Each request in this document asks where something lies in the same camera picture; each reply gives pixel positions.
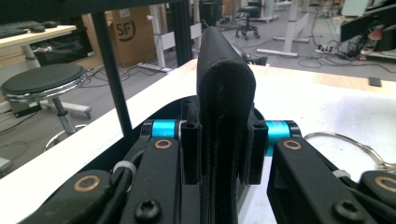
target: desk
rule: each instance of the desk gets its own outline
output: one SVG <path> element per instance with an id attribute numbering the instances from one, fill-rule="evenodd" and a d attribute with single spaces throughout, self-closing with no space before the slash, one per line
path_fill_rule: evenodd
<path id="1" fill-rule="evenodd" d="M 73 30 L 76 30 L 76 26 L 60 25 L 60 26 L 57 26 L 56 28 L 46 29 L 46 31 L 43 33 L 27 33 L 24 35 L 15 35 L 15 36 L 7 37 L 7 38 L 2 38 L 2 39 L 0 39 L 0 50 L 21 47 L 24 55 L 26 56 L 26 62 L 28 64 L 28 67 L 30 69 L 37 68 L 37 67 L 40 67 L 40 63 L 38 62 L 37 58 L 33 54 L 32 49 L 30 48 L 29 44 L 33 44 L 35 42 L 39 42 L 39 41 L 46 40 L 46 39 L 52 39 L 54 37 L 58 37 L 61 35 L 68 35 Z M 47 106 L 47 107 L 54 108 L 53 103 L 50 103 L 49 101 L 44 101 L 41 104 L 44 106 Z M 85 113 L 85 114 L 87 114 L 87 116 L 89 116 L 89 114 L 92 110 L 92 108 L 90 106 L 72 105 L 69 103 L 64 103 L 64 108 L 71 110 L 71 111 Z"/>
<path id="2" fill-rule="evenodd" d="M 391 142 L 396 135 L 396 83 L 384 81 L 384 87 L 379 89 L 368 86 L 364 78 L 258 65 L 250 67 L 257 82 L 256 108 L 267 119 L 293 119 L 303 134 L 313 131 L 343 133 L 372 146 L 385 160 L 396 161 L 395 143 Z M 169 91 L 170 86 L 177 86 L 177 91 Z M 194 95 L 195 88 L 196 60 L 191 60 L 127 100 L 133 127 L 164 105 Z M 4 177 L 0 180 L 0 222 L 14 223 L 34 212 L 65 180 L 121 138 L 117 111 L 113 109 Z M 345 147 L 346 154 L 335 150 L 338 154 L 330 156 L 353 155 L 355 161 L 346 168 L 353 176 L 374 167 L 371 158 L 363 152 L 351 150 L 350 154 L 347 147 L 350 146 Z M 266 158 L 267 173 L 270 164 L 271 158 Z M 240 213 L 240 223 L 274 221 L 265 195 L 267 173 L 263 174 L 260 186 L 251 187 Z"/>

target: black metal frame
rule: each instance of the black metal frame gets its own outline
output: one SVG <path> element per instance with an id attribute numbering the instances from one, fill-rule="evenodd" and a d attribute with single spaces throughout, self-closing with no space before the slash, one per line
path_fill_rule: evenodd
<path id="1" fill-rule="evenodd" d="M 129 119 L 125 97 L 120 84 L 119 72 L 114 60 L 114 50 L 106 26 L 105 11 L 127 7 L 141 7 L 171 3 L 175 22 L 175 42 L 177 49 L 177 65 L 192 59 L 191 35 L 187 0 L 0 0 L 0 24 L 17 21 L 50 20 L 54 18 L 78 16 L 92 13 L 106 73 L 115 103 L 124 138 L 133 136 L 133 128 Z"/>

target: floor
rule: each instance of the floor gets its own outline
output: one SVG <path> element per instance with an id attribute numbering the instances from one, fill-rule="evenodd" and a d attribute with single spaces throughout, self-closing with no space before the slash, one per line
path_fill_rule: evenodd
<path id="1" fill-rule="evenodd" d="M 236 25 L 232 22 L 220 24 L 219 28 L 231 44 L 238 46 L 253 57 L 262 57 L 265 55 L 258 53 L 257 49 L 283 49 L 283 42 L 273 40 L 273 36 L 285 35 L 289 10 L 284 8 L 275 11 L 274 15 L 279 18 L 270 22 L 254 21 L 252 23 L 259 27 L 260 39 L 256 39 L 253 34 L 249 40 L 236 38 L 234 29 Z M 351 62 L 340 60 L 332 55 L 316 54 L 316 45 L 334 45 L 333 41 L 337 39 L 337 26 L 341 22 L 332 18 L 324 19 L 323 15 L 326 15 L 325 12 L 318 13 L 315 7 L 309 8 L 309 21 L 303 32 L 303 37 L 310 39 L 309 43 L 292 44 L 291 51 L 299 54 L 297 58 L 266 55 L 269 65 L 352 77 L 379 77 L 383 80 L 396 81 L 395 62 Z M 168 67 L 176 67 L 176 55 L 173 51 L 166 53 L 165 58 Z M 92 107 L 91 119 L 87 119 L 84 114 L 72 113 L 72 119 L 76 124 L 89 124 L 114 108 L 105 69 L 94 69 L 88 74 L 90 78 L 81 88 L 61 97 L 64 102 Z M 147 69 L 120 68 L 125 98 L 129 99 L 164 76 L 166 76 L 165 73 L 156 73 Z M 32 116 L 19 119 L 9 112 L 2 113 L 0 114 L 0 130 L 0 158 L 14 162 L 9 170 L 0 175 L 1 178 L 43 153 L 51 137 L 63 128 L 56 117 L 56 112 L 45 108 Z"/>

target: metal ring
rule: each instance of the metal ring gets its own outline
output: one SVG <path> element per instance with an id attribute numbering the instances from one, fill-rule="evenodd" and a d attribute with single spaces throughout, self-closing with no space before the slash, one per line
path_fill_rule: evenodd
<path id="1" fill-rule="evenodd" d="M 88 180 L 88 179 L 92 179 L 92 183 L 89 186 L 81 186 L 81 184 Z M 90 191 L 94 188 L 96 188 L 96 186 L 98 186 L 100 183 L 100 178 L 97 175 L 86 175 L 84 177 L 82 177 L 80 180 L 78 180 L 75 184 L 75 191 L 78 192 L 87 192 Z"/>
<path id="2" fill-rule="evenodd" d="M 157 142 L 155 142 L 154 146 L 156 148 L 160 148 L 160 149 L 165 149 L 165 148 L 169 148 L 170 146 L 172 146 L 172 142 L 166 139 L 161 139 L 158 140 Z"/>
<path id="3" fill-rule="evenodd" d="M 298 142 L 296 142 L 296 141 L 291 141 L 291 140 L 284 141 L 284 142 L 283 142 L 283 146 L 285 146 L 285 147 L 287 147 L 287 148 L 289 148 L 289 149 L 293 149 L 293 150 L 298 150 L 298 149 L 301 149 L 301 148 L 302 148 L 302 146 L 300 145 L 300 143 L 298 143 Z"/>
<path id="4" fill-rule="evenodd" d="M 380 186 L 381 188 L 383 188 L 383 189 L 387 189 L 387 190 L 389 190 L 389 191 L 392 191 L 392 192 L 396 193 L 396 188 L 392 188 L 392 187 L 390 187 L 390 186 L 384 184 L 384 180 L 396 184 L 396 180 L 395 180 L 395 179 L 392 179 L 392 178 L 390 178 L 390 177 L 382 176 L 382 175 L 376 176 L 376 177 L 375 177 L 375 183 L 376 183 L 377 185 L 379 185 L 379 186 Z"/>

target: office chair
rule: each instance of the office chair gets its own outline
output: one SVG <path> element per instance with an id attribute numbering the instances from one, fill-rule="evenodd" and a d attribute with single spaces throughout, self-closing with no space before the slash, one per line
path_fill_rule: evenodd
<path id="1" fill-rule="evenodd" d="M 254 12 L 260 12 L 260 8 L 259 7 L 240 7 L 238 12 L 244 12 L 247 14 L 247 23 L 244 26 L 241 26 L 238 28 L 238 30 L 236 30 L 236 34 L 235 36 L 238 38 L 239 37 L 239 32 L 242 33 L 242 36 L 248 40 L 248 32 L 249 31 L 253 31 L 254 35 L 256 36 L 256 38 L 260 38 L 259 32 L 257 30 L 256 26 L 251 26 L 250 25 L 250 13 L 254 13 Z"/>
<path id="2" fill-rule="evenodd" d="M 86 124 L 76 126 L 59 99 L 60 95 L 82 84 L 85 78 L 85 70 L 81 66 L 58 63 L 17 74 L 1 86 L 1 92 L 5 99 L 11 103 L 30 104 L 52 100 L 57 109 L 58 118 L 64 126 L 64 131 L 49 140 L 44 150 L 46 151 L 51 144 L 56 145 L 59 142 L 59 137 L 64 133 L 68 136 L 86 126 Z M 91 110 L 92 108 L 89 107 L 89 111 L 86 112 L 88 118 L 91 117 L 89 114 Z"/>

